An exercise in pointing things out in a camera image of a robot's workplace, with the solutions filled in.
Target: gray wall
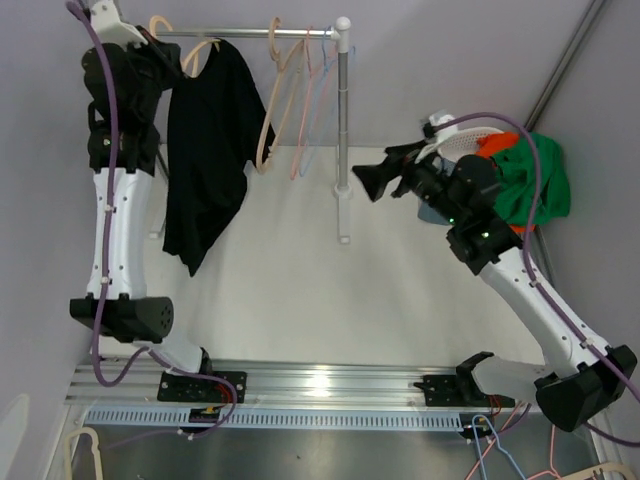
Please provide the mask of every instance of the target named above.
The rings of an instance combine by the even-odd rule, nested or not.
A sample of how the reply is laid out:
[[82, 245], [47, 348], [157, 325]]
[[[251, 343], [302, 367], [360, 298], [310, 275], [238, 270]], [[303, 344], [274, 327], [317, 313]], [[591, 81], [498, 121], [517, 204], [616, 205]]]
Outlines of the gray wall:
[[10, 478], [40, 478], [88, 330], [69, 318], [91, 266], [81, 25], [62, 1], [3, 2], [0, 16], [0, 410], [31, 397]]
[[[640, 355], [640, 3], [610, 3], [539, 128], [563, 145], [573, 196], [569, 218], [544, 233], [569, 303]], [[629, 393], [612, 417], [617, 434], [640, 440], [640, 405]], [[629, 453], [640, 471], [637, 451]]]
[[[40, 476], [87, 346], [67, 302], [84, 291], [95, 222], [80, 69], [89, 42], [63, 3], [5, 0], [0, 18], [0, 407], [19, 393], [31, 396], [11, 475], [20, 480]], [[523, 118], [586, 0], [121, 3], [135, 22], [161, 13], [176, 26], [265, 25], [277, 13], [285, 25], [324, 27], [351, 16], [360, 46], [352, 141], [384, 145], [414, 140], [416, 121], [439, 108]], [[274, 77], [266, 43], [236, 43], [266, 97]]]

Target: metal rod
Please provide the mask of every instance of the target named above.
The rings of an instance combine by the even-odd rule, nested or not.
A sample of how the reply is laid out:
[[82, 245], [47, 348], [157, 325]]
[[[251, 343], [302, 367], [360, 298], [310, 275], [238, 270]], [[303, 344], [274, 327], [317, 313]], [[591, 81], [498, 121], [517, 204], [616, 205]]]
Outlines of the metal rod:
[[349, 188], [349, 52], [338, 53], [338, 190]]
[[582, 18], [573, 32], [564, 52], [562, 52], [562, 56], [553, 70], [551, 77], [549, 77], [547, 84], [542, 90], [540, 97], [536, 101], [533, 110], [524, 124], [527, 130], [533, 130], [536, 128], [536, 125], [538, 124], [542, 113], [547, 108], [551, 97], [558, 89], [558, 86], [562, 82], [562, 79], [566, 75], [569, 67], [577, 58], [577, 53], [586, 42], [589, 33], [593, 30], [597, 20], [602, 16], [605, 7], [608, 6], [609, 3], [611, 3], [610, 0], [591, 0], [591, 3], [582, 15]]
[[[158, 37], [224, 37], [224, 38], [267, 38], [269, 36], [268, 28], [187, 28], [183, 30], [159, 31], [156, 32]], [[306, 30], [286, 30], [276, 29], [276, 38], [307, 38]], [[311, 30], [308, 33], [309, 38], [321, 40], [337, 40], [339, 35], [334, 28], [327, 31]]]

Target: black shirt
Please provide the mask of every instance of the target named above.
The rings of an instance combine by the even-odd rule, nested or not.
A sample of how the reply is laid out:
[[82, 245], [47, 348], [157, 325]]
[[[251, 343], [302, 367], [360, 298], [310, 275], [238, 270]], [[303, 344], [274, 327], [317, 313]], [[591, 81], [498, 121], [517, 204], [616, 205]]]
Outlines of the black shirt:
[[[244, 166], [255, 163], [266, 115], [240, 52], [225, 41], [219, 46], [200, 75], [173, 88], [169, 107], [164, 251], [179, 255], [191, 276], [242, 205]], [[269, 128], [266, 145], [273, 139]]]

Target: hanger hook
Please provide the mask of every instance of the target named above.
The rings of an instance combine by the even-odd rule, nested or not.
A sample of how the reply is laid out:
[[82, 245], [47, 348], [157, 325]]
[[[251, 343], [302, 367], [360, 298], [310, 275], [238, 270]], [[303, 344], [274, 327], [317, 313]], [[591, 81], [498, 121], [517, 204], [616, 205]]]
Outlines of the hanger hook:
[[280, 25], [282, 22], [279, 17], [274, 17], [269, 25], [269, 54], [274, 62], [280, 62], [280, 50], [276, 50], [276, 28]]

